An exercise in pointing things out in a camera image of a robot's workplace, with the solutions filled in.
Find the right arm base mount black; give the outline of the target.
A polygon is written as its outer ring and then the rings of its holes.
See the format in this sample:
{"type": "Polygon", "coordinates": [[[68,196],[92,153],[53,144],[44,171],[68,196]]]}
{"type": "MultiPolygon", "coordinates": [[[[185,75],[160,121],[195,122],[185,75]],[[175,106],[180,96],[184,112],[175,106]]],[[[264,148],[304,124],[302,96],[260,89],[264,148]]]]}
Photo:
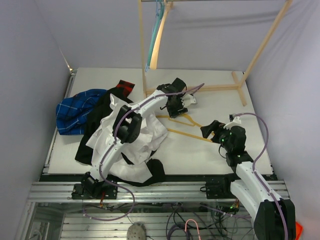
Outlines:
{"type": "Polygon", "coordinates": [[[231,183],[240,178],[235,173],[224,175],[210,175],[205,180],[205,185],[199,190],[206,194],[208,200],[211,199],[235,199],[231,193],[231,183]]]}

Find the yellow plastic hanger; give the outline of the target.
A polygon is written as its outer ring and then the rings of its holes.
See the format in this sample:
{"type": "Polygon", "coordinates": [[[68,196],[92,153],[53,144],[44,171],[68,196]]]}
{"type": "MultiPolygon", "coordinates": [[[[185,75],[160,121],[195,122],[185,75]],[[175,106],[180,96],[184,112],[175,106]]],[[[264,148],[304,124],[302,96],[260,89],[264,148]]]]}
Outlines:
{"type": "Polygon", "coordinates": [[[164,123],[166,129],[171,133],[200,141],[211,142],[210,139],[195,134],[196,130],[200,130],[202,125],[193,120],[187,113],[178,116],[177,118],[171,118],[169,115],[156,115],[156,117],[164,123]]]}

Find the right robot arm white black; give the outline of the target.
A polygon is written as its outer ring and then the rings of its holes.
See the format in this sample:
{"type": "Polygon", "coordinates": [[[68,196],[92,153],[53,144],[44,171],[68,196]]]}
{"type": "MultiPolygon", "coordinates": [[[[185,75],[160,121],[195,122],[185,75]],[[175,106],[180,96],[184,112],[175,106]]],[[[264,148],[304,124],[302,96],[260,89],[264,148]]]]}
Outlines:
{"type": "Polygon", "coordinates": [[[253,229],[259,240],[294,240],[296,238],[296,211],[290,199],[284,199],[267,183],[246,151],[246,130],[235,117],[225,124],[214,120],[200,128],[203,138],[213,135],[211,141],[225,149],[227,165],[238,179],[221,184],[220,192],[226,198],[237,197],[253,220],[253,229]]]}

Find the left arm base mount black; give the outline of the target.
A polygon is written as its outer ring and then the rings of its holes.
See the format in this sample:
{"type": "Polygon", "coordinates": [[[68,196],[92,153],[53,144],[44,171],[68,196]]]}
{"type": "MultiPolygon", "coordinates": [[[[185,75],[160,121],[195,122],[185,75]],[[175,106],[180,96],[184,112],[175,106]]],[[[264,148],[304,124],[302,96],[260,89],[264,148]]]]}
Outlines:
{"type": "Polygon", "coordinates": [[[87,188],[77,183],[73,186],[71,198],[73,200],[115,200],[117,194],[118,188],[106,182],[99,182],[87,188]]]}

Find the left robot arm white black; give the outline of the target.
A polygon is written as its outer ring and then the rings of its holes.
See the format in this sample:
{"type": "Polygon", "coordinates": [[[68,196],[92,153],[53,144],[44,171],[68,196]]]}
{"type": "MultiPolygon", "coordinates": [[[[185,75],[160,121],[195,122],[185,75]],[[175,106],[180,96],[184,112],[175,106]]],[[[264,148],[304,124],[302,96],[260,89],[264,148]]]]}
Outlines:
{"type": "Polygon", "coordinates": [[[81,178],[80,196],[91,199],[102,196],[113,185],[109,175],[140,185],[149,185],[152,178],[162,177],[163,169],[155,174],[148,167],[151,154],[168,134],[155,111],[167,109],[172,117],[186,113],[188,109],[182,103],[186,93],[186,83],[176,78],[172,83],[159,85],[151,95],[134,104],[110,94],[109,114],[100,120],[99,127],[85,143],[91,150],[91,169],[81,178]]]}

